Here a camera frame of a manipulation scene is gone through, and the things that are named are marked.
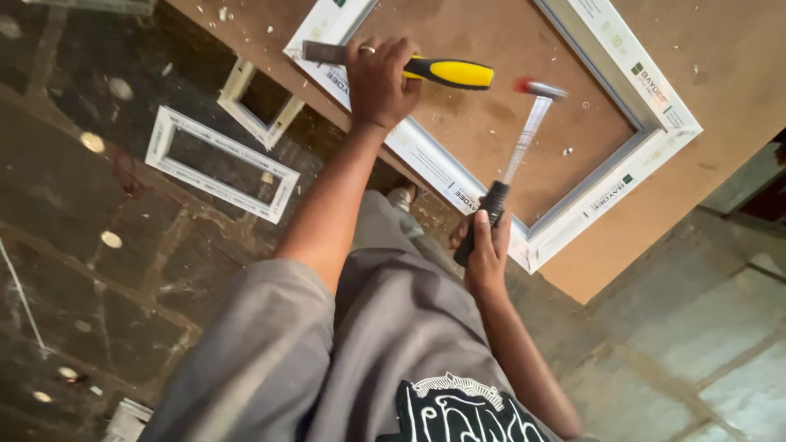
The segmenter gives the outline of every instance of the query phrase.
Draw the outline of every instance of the hammer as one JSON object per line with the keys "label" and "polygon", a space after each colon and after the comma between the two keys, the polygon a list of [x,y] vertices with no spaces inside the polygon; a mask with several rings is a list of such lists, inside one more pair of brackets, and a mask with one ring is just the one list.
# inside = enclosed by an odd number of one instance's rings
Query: hammer
{"label": "hammer", "polygon": [[[545,111],[549,110],[549,106],[554,101],[562,100],[567,97],[567,92],[559,88],[549,86],[544,83],[533,81],[532,79],[522,78],[518,79],[513,84],[513,91],[520,94],[536,95],[535,103],[532,105],[530,116],[527,118],[527,123],[524,125],[524,130],[519,136],[519,141],[516,143],[516,148],[513,150],[513,155],[510,157],[508,165],[505,167],[505,174],[502,176],[502,181],[494,180],[491,185],[491,190],[486,194],[483,203],[480,204],[481,210],[486,210],[489,214],[489,223],[492,227],[497,225],[499,217],[505,208],[505,197],[508,195],[510,189],[510,182],[516,176],[516,169],[519,168],[519,163],[527,152],[527,148],[535,137],[535,132],[538,131]],[[469,255],[475,250],[475,231],[473,226],[469,226],[467,236],[461,242],[461,245],[456,249],[453,259],[462,267],[467,267],[469,264]]]}

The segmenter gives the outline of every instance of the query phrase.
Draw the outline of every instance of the debris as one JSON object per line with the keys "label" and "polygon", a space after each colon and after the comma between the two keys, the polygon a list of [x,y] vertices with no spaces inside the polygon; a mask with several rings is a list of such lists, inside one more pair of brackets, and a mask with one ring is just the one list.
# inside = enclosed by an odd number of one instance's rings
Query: debris
{"label": "debris", "polygon": [[83,132],[82,136],[79,137],[79,140],[82,142],[82,144],[84,144],[85,147],[95,153],[104,152],[104,140],[92,132]]}
{"label": "debris", "polygon": [[60,376],[66,379],[76,379],[79,377],[79,373],[74,371],[74,369],[69,368],[67,366],[62,366],[57,369],[57,372],[60,373]]}
{"label": "debris", "polygon": [[90,333],[93,329],[93,326],[84,322],[82,319],[77,319],[74,321],[74,327],[82,333]]}
{"label": "debris", "polygon": [[131,85],[126,80],[118,77],[112,77],[109,80],[109,91],[123,101],[134,99],[134,91],[131,89]]}
{"label": "debris", "polygon": [[43,403],[52,402],[52,396],[44,393],[44,392],[33,392],[33,397],[35,400]]}
{"label": "debris", "polygon": [[101,240],[104,242],[104,244],[113,249],[119,249],[123,247],[123,240],[109,230],[104,230],[101,232]]}
{"label": "debris", "polygon": [[0,15],[0,35],[16,40],[22,36],[22,27],[11,16]]}
{"label": "debris", "polygon": [[174,64],[172,64],[171,61],[169,63],[167,63],[167,65],[163,67],[163,71],[161,71],[161,76],[162,77],[168,76],[169,73],[172,72],[172,68],[173,67],[174,67]]}

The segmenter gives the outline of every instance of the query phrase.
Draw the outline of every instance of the white pvc window frame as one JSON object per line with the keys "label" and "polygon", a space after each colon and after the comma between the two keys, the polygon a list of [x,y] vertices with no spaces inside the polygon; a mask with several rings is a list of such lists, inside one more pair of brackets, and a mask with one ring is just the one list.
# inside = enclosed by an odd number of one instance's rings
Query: white pvc window frame
{"label": "white pvc window frame", "polygon": [[[264,203],[232,186],[227,186],[211,176],[207,176],[179,161],[169,158],[167,154],[169,153],[174,133],[178,130],[191,134],[193,137],[213,145],[215,148],[261,171],[266,171],[279,177],[281,182],[276,189],[273,202],[271,204]],[[289,202],[289,197],[292,196],[292,190],[300,177],[300,173],[166,106],[158,108],[158,115],[153,125],[145,163],[275,224],[278,224],[279,219],[281,219],[281,215]]]}
{"label": "white pvc window frame", "polygon": [[270,125],[263,123],[241,103],[241,98],[256,72],[256,67],[250,61],[238,57],[229,78],[226,79],[226,84],[221,89],[221,95],[219,95],[217,102],[247,131],[251,132],[269,152],[281,139],[300,110],[303,109],[304,103],[303,100],[291,95],[278,110],[273,122]]}
{"label": "white pvc window frame", "polygon": [[[583,232],[703,130],[608,0],[534,0],[612,97],[637,133],[530,227],[514,219],[509,255],[529,273]],[[305,39],[343,44],[376,0],[339,7],[317,0],[284,52],[347,109],[343,68],[302,59]],[[464,214],[486,187],[413,118],[385,144]]]}

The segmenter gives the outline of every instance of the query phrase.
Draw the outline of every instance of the finger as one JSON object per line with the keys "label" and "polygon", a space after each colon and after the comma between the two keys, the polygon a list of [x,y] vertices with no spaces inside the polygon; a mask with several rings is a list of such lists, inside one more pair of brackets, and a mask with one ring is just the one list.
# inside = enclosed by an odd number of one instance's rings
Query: finger
{"label": "finger", "polygon": [[387,53],[390,52],[394,44],[395,44],[394,39],[387,39],[380,45],[380,47],[376,48],[376,53],[380,55],[380,58],[384,59],[387,56]]}
{"label": "finger", "polygon": [[417,103],[421,100],[421,88],[423,80],[421,79],[404,79],[404,98],[407,101],[409,109],[415,109]]}
{"label": "finger", "polygon": [[363,49],[361,49],[359,51],[360,52],[360,56],[361,57],[369,57],[371,55],[375,55],[375,54],[379,53],[379,46],[380,46],[380,38],[377,37],[376,35],[374,35],[373,37],[371,37],[370,39],[366,40],[363,44],[360,45],[361,48],[363,48],[363,47],[370,47],[370,48],[374,49],[374,52],[372,52],[370,50],[363,50]]}
{"label": "finger", "polygon": [[510,245],[510,226],[513,216],[510,211],[506,210],[502,213],[497,223],[497,243],[495,244],[494,251],[497,253],[497,258],[504,259],[508,255],[508,245]]}
{"label": "finger", "polygon": [[404,95],[412,96],[415,100],[420,100],[422,87],[422,79],[406,79],[406,83],[404,83]]}
{"label": "finger", "polygon": [[489,213],[485,209],[480,209],[475,214],[475,250],[480,252],[494,252],[494,245],[491,244],[491,225],[489,224]]}
{"label": "finger", "polygon": [[347,51],[347,64],[355,63],[360,55],[358,53],[358,48],[360,48],[360,42],[358,40],[352,39],[347,42],[347,45],[344,49]]}
{"label": "finger", "polygon": [[410,62],[415,53],[419,53],[420,51],[421,48],[411,42],[407,37],[397,41],[390,49],[390,57],[393,60],[393,65],[396,70],[401,69],[404,71],[404,66]]}
{"label": "finger", "polygon": [[461,219],[459,224],[450,232],[449,240],[450,240],[450,248],[451,249],[458,249],[458,246],[461,245],[461,241],[467,236],[467,232],[469,231],[469,220],[467,217]]}

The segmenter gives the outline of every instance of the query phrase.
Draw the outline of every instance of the red hammer head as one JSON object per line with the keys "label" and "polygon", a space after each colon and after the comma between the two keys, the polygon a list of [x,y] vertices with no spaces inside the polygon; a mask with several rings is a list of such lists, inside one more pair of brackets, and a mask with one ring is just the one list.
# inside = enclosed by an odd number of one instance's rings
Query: red hammer head
{"label": "red hammer head", "polygon": [[513,92],[538,95],[540,97],[551,98],[554,101],[567,98],[567,91],[540,83],[539,81],[534,81],[527,77],[521,77],[513,81]]}

